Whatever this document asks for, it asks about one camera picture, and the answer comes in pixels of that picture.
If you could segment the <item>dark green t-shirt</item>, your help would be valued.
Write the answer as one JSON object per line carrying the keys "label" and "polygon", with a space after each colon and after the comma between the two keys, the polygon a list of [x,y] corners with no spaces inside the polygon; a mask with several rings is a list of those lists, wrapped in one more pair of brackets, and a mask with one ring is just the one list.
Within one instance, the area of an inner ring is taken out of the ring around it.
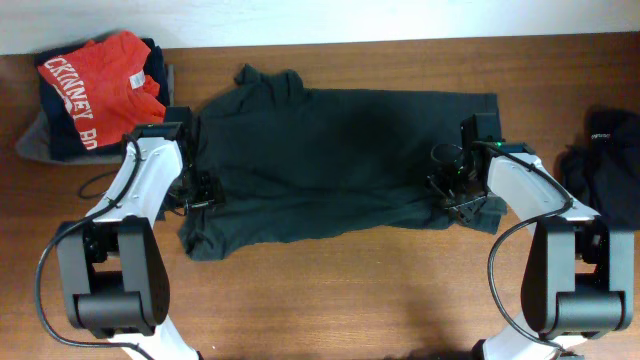
{"label": "dark green t-shirt", "polygon": [[235,81],[194,121],[195,165],[224,195],[180,229],[195,261],[377,226],[447,229],[455,218],[428,184],[432,149],[498,111],[493,93],[313,89],[294,71],[252,66]]}

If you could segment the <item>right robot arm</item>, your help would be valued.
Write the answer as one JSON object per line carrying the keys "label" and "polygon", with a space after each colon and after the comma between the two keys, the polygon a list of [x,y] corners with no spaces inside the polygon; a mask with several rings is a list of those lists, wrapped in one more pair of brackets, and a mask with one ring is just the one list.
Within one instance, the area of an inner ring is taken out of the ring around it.
{"label": "right robot arm", "polygon": [[[497,114],[474,114],[459,144],[435,145],[428,187],[459,224],[497,199],[519,221],[494,242],[489,291],[506,325],[479,340],[473,359],[575,359],[573,347],[627,329],[634,312],[634,237],[581,203],[545,169],[526,143],[506,141]],[[520,291],[520,313],[504,307],[495,281],[500,247],[516,232],[532,236]]]}

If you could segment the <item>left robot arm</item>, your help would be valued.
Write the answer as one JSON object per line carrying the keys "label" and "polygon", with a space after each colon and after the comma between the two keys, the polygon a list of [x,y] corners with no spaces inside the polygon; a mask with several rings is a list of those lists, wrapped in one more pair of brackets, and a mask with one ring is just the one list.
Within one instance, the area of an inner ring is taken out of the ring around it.
{"label": "left robot arm", "polygon": [[136,126],[96,206],[59,228],[53,246],[67,318],[94,336],[94,349],[121,348],[132,359],[201,356],[168,315],[169,277],[153,232],[169,210],[191,214],[224,202],[220,181],[196,165],[195,132],[188,107]]}

